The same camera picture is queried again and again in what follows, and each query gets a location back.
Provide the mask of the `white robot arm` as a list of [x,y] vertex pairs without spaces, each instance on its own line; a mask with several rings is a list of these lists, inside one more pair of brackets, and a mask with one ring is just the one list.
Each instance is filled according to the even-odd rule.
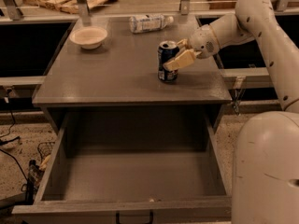
[[280,109],[244,123],[235,142],[232,224],[299,224],[299,48],[278,24],[270,0],[237,0],[235,11],[178,42],[163,62],[189,66],[228,46],[257,43]]

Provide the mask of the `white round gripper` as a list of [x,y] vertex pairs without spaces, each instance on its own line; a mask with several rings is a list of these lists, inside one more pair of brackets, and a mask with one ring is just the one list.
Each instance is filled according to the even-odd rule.
[[189,36],[177,42],[180,49],[186,49],[163,64],[167,71],[175,71],[187,67],[198,59],[205,59],[215,55],[220,50],[218,39],[210,25],[203,25]]

